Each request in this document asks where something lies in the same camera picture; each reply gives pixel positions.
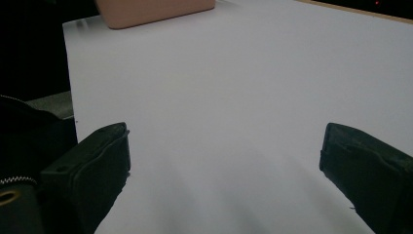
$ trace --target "pink box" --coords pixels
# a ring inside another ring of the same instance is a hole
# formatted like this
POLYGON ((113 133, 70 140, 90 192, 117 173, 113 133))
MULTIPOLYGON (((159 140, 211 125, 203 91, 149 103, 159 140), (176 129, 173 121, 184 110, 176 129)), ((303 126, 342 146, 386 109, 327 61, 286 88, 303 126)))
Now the pink box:
POLYGON ((120 29, 213 9, 215 0, 95 0, 106 25, 120 29))

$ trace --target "white surface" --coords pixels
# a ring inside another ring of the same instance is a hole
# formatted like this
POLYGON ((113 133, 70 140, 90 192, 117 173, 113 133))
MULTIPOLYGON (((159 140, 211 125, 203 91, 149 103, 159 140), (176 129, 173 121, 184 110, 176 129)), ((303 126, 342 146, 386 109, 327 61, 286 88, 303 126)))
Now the white surface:
POLYGON ((125 30, 64 25, 79 139, 131 130, 96 233, 372 233, 319 171, 324 128, 413 155, 413 25, 292 0, 125 30))

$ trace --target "black fabric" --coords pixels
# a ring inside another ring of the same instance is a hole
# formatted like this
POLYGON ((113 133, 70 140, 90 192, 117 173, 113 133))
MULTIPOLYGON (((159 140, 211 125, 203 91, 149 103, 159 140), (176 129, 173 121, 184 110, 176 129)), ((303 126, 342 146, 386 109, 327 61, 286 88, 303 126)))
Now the black fabric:
POLYGON ((39 178, 40 171, 76 145, 74 120, 59 120, 24 102, 0 97, 0 179, 39 178))
POLYGON ((319 168, 375 233, 413 232, 413 158, 360 130, 328 124, 319 168))
POLYGON ((49 211, 55 220, 47 225, 50 233, 95 232, 129 175, 128 133, 125 123, 101 128, 42 171, 42 186, 58 204, 55 206, 58 210, 49 211), (76 215, 53 217, 61 212, 61 206, 76 215), (61 226, 75 224, 79 225, 76 228, 79 232, 61 229, 61 226))
POLYGON ((10 97, 0 97, 0 111, 2 113, 0 134, 26 132, 59 120, 50 112, 36 110, 10 97))

